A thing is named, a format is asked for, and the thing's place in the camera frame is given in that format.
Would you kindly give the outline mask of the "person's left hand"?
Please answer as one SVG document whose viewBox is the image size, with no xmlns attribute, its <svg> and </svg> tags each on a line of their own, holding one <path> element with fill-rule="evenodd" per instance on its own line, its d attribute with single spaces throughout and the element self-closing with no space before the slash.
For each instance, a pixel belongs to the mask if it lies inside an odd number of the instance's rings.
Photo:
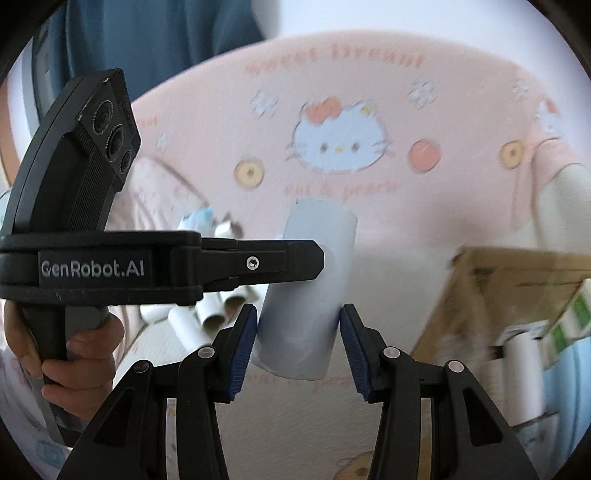
<svg viewBox="0 0 591 480">
<path fill-rule="evenodd" d="M 12 301 L 4 304 L 4 330 L 8 346 L 24 369 L 35 379 L 52 381 L 42 388 L 45 400 L 83 421 L 91 420 L 112 390 L 113 353 L 124 335 L 119 318 L 108 314 L 99 329 L 74 335 L 67 342 L 67 349 L 75 355 L 72 361 L 42 361 Z"/>
</svg>

